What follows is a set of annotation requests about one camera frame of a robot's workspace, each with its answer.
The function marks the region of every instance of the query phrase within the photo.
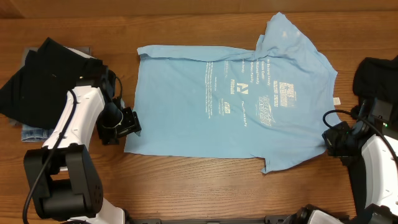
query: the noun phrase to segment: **blue t-shirt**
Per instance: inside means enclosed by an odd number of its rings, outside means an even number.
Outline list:
[[[138,54],[142,131],[127,137],[125,152],[263,157],[270,172],[325,151],[322,116],[334,109],[337,72],[283,14],[267,23],[256,50],[150,45]]]

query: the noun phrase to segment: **robotic arm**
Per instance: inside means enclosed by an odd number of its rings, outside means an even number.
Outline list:
[[[26,152],[25,172],[40,218],[95,224],[130,222],[124,210],[103,198],[101,180],[88,154],[95,124],[103,144],[117,144],[118,138],[141,130],[137,114],[122,108],[120,99],[113,99],[115,78],[107,67],[92,77],[80,77],[68,92],[53,134],[41,149]],[[69,179],[52,179],[52,175],[66,170]]]

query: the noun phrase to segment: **black cloth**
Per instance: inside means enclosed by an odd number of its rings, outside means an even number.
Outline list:
[[[97,73],[101,60],[84,58],[50,38],[0,90],[0,113],[36,128],[53,129],[61,117],[67,91],[79,77]]]
[[[358,115],[364,100],[377,98],[393,104],[391,123],[398,124],[398,56],[393,60],[365,58],[354,76],[354,94],[358,106],[351,112]]]

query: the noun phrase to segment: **shirt tag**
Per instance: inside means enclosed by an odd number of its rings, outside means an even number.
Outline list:
[[[333,104],[334,104],[334,105],[340,105],[340,104],[341,104],[340,98],[334,97],[334,98],[333,98]]]

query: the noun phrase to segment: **blue denim fabric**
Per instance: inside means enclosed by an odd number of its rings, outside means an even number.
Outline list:
[[[23,142],[41,142],[46,141],[52,134],[54,129],[33,128],[23,124],[21,131],[21,141]]]

